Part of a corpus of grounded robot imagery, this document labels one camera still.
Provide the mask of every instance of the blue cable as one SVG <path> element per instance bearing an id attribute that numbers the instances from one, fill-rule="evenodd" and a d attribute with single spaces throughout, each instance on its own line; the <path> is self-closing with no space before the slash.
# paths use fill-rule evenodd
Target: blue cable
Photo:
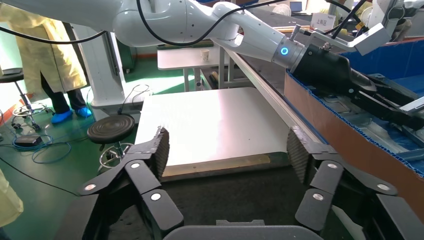
<path id="1" fill-rule="evenodd" d="M 88 100 L 88 96 L 89 96 L 89 93 L 90 93 L 90 90 L 88 91 L 88 93 L 87 93 L 87 97 L 86 97 L 86 99 Z M 31 146 L 31 147 L 23 147 L 23 146 L 19 146 L 19 145 L 16 145 L 16 139 L 18 138 L 18 136 L 16 135 L 16 133 L 12 130 L 12 129 L 10 129 L 8 126 L 7 126 L 7 124 L 6 124 L 6 122 L 5 122 L 5 119 L 4 119 L 4 117 L 3 117 L 3 112 L 0 110 L 0 114 L 1 114 L 1 121 L 3 122 L 3 124 L 6 126 L 6 128 L 10 131 L 10 133 L 12 133 L 12 135 L 14 136 L 13 137 L 13 140 L 12 140 L 12 145 L 16 148 L 16 149 L 20 149 L 20 150 L 26 150 L 26 151 L 31 151 L 31 150 L 34 150 L 34 152 L 32 153 L 32 157 L 31 157 L 31 159 L 32 159 L 32 161 L 34 162 L 34 163 L 36 163 L 36 164 L 52 164 L 52 163 L 57 163 L 57 162 L 59 162 L 60 160 L 62 160 L 62 159 L 64 159 L 70 152 L 71 152 L 71 150 L 72 150 L 72 146 L 69 144 L 69 142 L 55 142 L 55 143 L 53 143 L 54 141 L 57 141 L 57 140 L 59 140 L 59 139 L 62 139 L 62 138 L 65 138 L 65 137 L 68 137 L 68 136 L 71 136 L 72 134 L 75 134 L 77 131 L 79 132 L 79 130 L 81 130 L 82 128 L 85 128 L 85 127 L 87 127 L 88 125 L 91 125 L 92 124 L 92 122 L 90 122 L 90 123 L 87 123 L 87 124 L 84 124 L 83 126 L 81 126 L 80 128 L 77 128 L 77 129 L 75 129 L 75 130 L 73 130 L 73 131 L 71 131 L 70 133 L 68 133 L 68 134 L 65 134 L 65 135 L 63 135 L 63 136 L 61 136 L 61 137 L 58 137 L 58 138 L 56 138 L 56 139 L 53 139 L 53 137 L 52 136 L 50 136 L 50 135 L 46 135 L 46 134 L 29 134 L 29 135 L 23 135 L 23 136 L 35 136 L 35 135 L 37 135 L 37 136 L 41 136 L 41 137 L 47 137 L 49 140 L 46 142 L 46 143 L 44 143 L 44 144 L 42 144 L 42 145 L 39 145 L 39 146 Z M 46 148 L 48 148 L 48 147 L 51 147 L 51 146 L 54 146 L 54 145 L 62 145 L 62 144 L 66 144 L 66 145 L 68 145 L 68 147 L 69 147 L 69 149 L 68 149 L 68 151 L 63 155 L 63 156 L 61 156 L 61 157 L 59 157 L 59 158 L 57 158 L 57 159 L 55 159 L 55 160 L 51 160 L 51 161 L 36 161 L 36 158 L 41 154 L 41 150 L 42 149 L 46 149 Z"/>

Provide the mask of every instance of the person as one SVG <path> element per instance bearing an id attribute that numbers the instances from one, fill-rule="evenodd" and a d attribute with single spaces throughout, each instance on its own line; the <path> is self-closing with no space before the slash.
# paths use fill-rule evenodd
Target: person
<path id="1" fill-rule="evenodd" d="M 346 0 L 339 0 L 338 1 L 340 4 L 344 5 Z M 325 8 L 322 8 L 319 12 L 323 13 L 323 14 L 328 14 L 329 12 L 329 6 L 330 4 L 327 3 Z M 361 18 L 362 17 L 362 13 L 368 9 L 371 8 L 373 6 L 373 0 L 366 0 L 366 2 L 363 3 L 363 5 L 358 9 L 358 11 L 356 11 L 356 15 Z M 339 13 L 339 9 L 337 8 L 335 11 L 335 16 L 336 16 L 336 21 L 334 22 L 334 26 L 340 24 L 342 15 Z M 396 24 L 396 27 L 393 31 L 393 34 L 391 35 L 391 40 L 390 42 L 400 42 L 403 41 L 406 34 L 408 33 L 408 30 L 412 27 L 412 22 L 409 19 L 399 19 L 399 21 Z M 342 29 L 341 34 L 348 34 L 348 31 L 346 29 Z"/>
<path id="2" fill-rule="evenodd" d="M 4 3 L 0 3 L 0 22 L 7 22 L 12 30 L 33 37 L 58 42 L 70 40 L 61 21 Z M 70 106 L 78 116 L 91 116 L 80 90 L 87 85 L 86 77 L 73 46 L 47 44 L 21 37 L 16 37 L 16 41 L 27 92 L 37 95 L 44 91 L 47 94 L 55 111 L 51 122 L 63 122 L 73 114 L 64 93 L 67 93 Z"/>
<path id="3" fill-rule="evenodd" d="M 4 226 L 15 221 L 24 211 L 24 203 L 0 169 L 0 240 L 10 240 Z"/>

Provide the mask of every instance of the brown cardboard edge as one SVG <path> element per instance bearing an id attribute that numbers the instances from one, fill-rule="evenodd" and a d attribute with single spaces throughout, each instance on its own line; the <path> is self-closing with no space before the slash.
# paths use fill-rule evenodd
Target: brown cardboard edge
<path id="1" fill-rule="evenodd" d="M 424 222 L 424 179 L 395 157 L 367 141 L 311 96 L 287 73 L 284 96 L 328 143 L 356 168 L 393 184 Z"/>

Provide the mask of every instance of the stool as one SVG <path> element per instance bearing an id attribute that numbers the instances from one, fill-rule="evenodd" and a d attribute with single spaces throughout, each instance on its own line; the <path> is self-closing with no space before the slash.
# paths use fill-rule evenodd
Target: stool
<path id="1" fill-rule="evenodd" d="M 52 112 L 52 114 L 55 113 L 51 111 L 50 108 L 48 108 L 45 104 L 38 102 L 31 103 L 27 95 L 22 92 L 21 88 L 18 85 L 18 81 L 21 80 L 24 80 L 24 72 L 22 68 L 10 68 L 3 70 L 3 76 L 0 77 L 0 84 L 14 83 L 16 85 L 20 94 L 20 98 L 22 99 L 24 104 L 24 106 L 18 107 L 13 110 L 12 127 L 16 130 L 21 128 L 21 125 L 19 123 L 15 123 L 16 117 L 22 117 L 24 119 L 29 117 L 31 119 L 32 127 L 37 131 L 40 129 L 40 126 L 34 121 L 33 115 L 38 114 L 42 111 L 45 111 L 46 113 Z"/>
<path id="2" fill-rule="evenodd" d="M 113 166 L 109 166 L 112 162 L 118 160 L 121 162 L 121 159 L 133 144 L 121 143 L 120 141 L 131 134 L 135 124 L 136 121 L 129 115 L 114 115 L 96 121 L 88 128 L 88 138 L 95 144 L 101 144 L 100 151 L 103 150 L 106 144 L 113 144 L 101 154 L 98 171 L 102 168 L 113 168 Z"/>

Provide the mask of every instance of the stool leg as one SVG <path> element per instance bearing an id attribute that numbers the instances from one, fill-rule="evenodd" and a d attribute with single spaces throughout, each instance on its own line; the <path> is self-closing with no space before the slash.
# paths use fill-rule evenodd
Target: stool leg
<path id="1" fill-rule="evenodd" d="M 33 109 L 31 108 L 31 103 L 30 103 L 30 100 L 27 98 L 27 96 L 22 92 L 22 90 L 21 90 L 21 88 L 19 87 L 19 85 L 18 85 L 18 83 L 15 81 L 14 82 L 14 84 L 16 85 L 16 87 L 17 87 L 17 90 L 19 91 L 19 94 L 20 94 L 20 98 L 22 99 L 22 101 L 23 101 L 23 104 L 26 106 L 26 108 L 31 112 L 31 113 L 33 113 L 34 111 L 33 111 Z"/>
<path id="2" fill-rule="evenodd" d="M 115 142 L 114 144 L 113 144 L 113 146 L 115 147 L 115 149 L 116 149 L 116 155 L 118 156 L 118 157 L 120 157 L 120 158 L 122 158 L 123 156 L 124 156 L 124 151 L 122 150 L 122 147 L 121 147 L 121 143 L 118 141 L 118 142 Z"/>

